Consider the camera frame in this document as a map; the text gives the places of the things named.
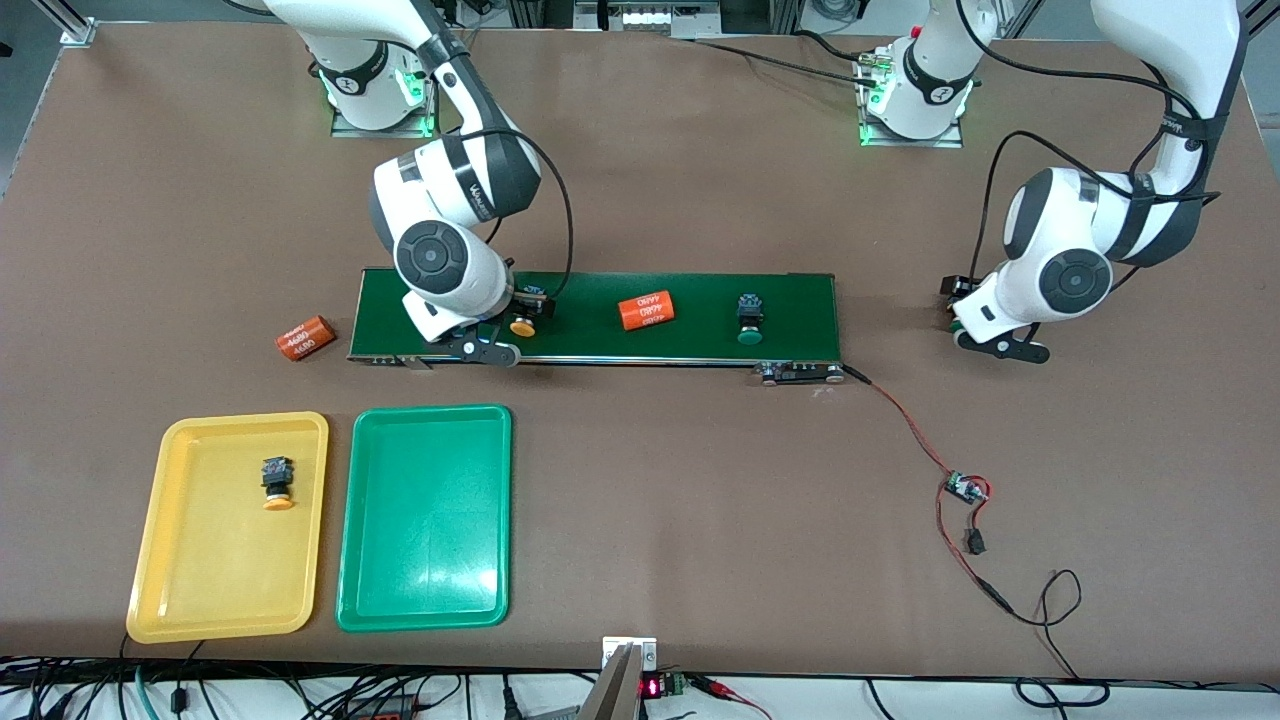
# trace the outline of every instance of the plastic tray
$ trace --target plastic tray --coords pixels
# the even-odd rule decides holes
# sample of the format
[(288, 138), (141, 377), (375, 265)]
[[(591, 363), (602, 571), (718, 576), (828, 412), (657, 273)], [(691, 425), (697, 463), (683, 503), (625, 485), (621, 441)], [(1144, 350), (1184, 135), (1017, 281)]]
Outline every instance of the plastic tray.
[[(291, 633), (311, 616), (329, 424), (315, 413), (182, 420), (160, 445), (127, 626), (140, 643)], [(262, 461), (293, 460), (288, 510)]]
[(507, 615), (511, 413), (370, 410), (352, 434), (338, 626), (483, 628)]

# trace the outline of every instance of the gray floor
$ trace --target gray floor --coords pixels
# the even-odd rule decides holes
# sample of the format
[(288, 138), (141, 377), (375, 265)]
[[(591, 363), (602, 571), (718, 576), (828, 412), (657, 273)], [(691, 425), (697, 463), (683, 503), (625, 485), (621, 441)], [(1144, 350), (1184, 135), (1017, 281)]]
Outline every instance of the gray floor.
[[(221, 0), (73, 0), (73, 5), (83, 15), (100, 20), (262, 22)], [(856, 26), (846, 32), (856, 32)], [(0, 59), (0, 97), (4, 99), (0, 104), (0, 197), (9, 186), (27, 126), (58, 56), (58, 37), (52, 23), (29, 0), (0, 0), (0, 41), (14, 47), (12, 58)], [(1098, 33), (1088, 3), (1051, 0), (1029, 28), (1028, 37), (1093, 40)], [(1254, 110), (1280, 174), (1280, 73), (1276, 68), (1280, 68), (1280, 23), (1254, 40), (1245, 67)]]

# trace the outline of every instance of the brown tabletop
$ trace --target brown tabletop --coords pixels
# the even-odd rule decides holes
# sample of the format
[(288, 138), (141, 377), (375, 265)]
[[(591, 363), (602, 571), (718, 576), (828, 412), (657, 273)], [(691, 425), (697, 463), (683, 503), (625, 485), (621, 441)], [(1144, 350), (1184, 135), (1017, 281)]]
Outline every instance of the brown tabletop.
[[(841, 69), (808, 41), (740, 44)], [(1106, 46), (1005, 47), (1140, 70)], [(846, 360), (996, 486), (978, 571), (1027, 614), (1050, 571), (1080, 574), (1084, 605), (1055, 638), (1082, 674), (1280, 679), (1280, 191), (1243, 94), (1197, 241), (1046, 327), (1055, 357), (1029, 366), (937, 329), (991, 154), (1027, 128), (1124, 168), (1158, 96), (984, 63), (965, 150), (884, 150), (859, 147), (847, 86), (685, 42), (483, 32), (475, 56), (564, 173), (577, 269), (836, 273)], [(370, 173), (413, 146), (329, 138), (306, 64), (287, 28), (247, 24), (108, 26), (64, 54), (0, 205), (0, 653), (115, 652), (169, 424), (316, 410), (333, 443), (315, 614), (291, 635), (212, 642), (210, 657), (589, 667), (602, 635), (632, 633), (657, 635), (662, 662), (707, 670), (1060, 673), (948, 556), (938, 473), (864, 386), (412, 373), (347, 363), (343, 343), (282, 359), (273, 340), (317, 313), (349, 336), (360, 269), (389, 264)], [(1007, 154), (993, 227), (1052, 161)], [(557, 269), (563, 222), (544, 183), (498, 246)], [(463, 402), (516, 416), (509, 616), (340, 633), (353, 419)], [(959, 533), (963, 506), (947, 507)]]

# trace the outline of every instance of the orange cylinder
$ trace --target orange cylinder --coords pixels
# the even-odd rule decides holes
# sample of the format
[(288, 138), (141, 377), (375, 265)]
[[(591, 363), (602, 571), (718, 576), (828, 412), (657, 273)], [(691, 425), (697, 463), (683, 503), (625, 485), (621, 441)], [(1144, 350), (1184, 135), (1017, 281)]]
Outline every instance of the orange cylinder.
[(337, 338), (338, 336), (329, 327), (329, 323), (316, 315), (275, 338), (275, 346), (285, 357), (297, 363)]
[(676, 319), (676, 306), (666, 290), (618, 302), (622, 328), (627, 332)]

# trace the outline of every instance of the green conveyor belt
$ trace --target green conveyor belt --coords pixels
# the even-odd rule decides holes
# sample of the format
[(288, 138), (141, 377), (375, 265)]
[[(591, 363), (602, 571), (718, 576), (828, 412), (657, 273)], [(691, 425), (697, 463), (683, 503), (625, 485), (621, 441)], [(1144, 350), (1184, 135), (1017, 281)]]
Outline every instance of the green conveyor belt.
[[(516, 284), (552, 290), (559, 278), (559, 273), (517, 272)], [(623, 331), (618, 302), (660, 290), (671, 292), (676, 319)], [(394, 269), (365, 269), (349, 360), (452, 360), (426, 352), (401, 305), (406, 292)], [(764, 341), (754, 346), (737, 342), (737, 299), (746, 292), (764, 301)], [(575, 273), (557, 299), (556, 316), (539, 319), (535, 337), (516, 337), (503, 323), (498, 341), (515, 345), (521, 363), (532, 364), (837, 363), (836, 282), (819, 274)]]

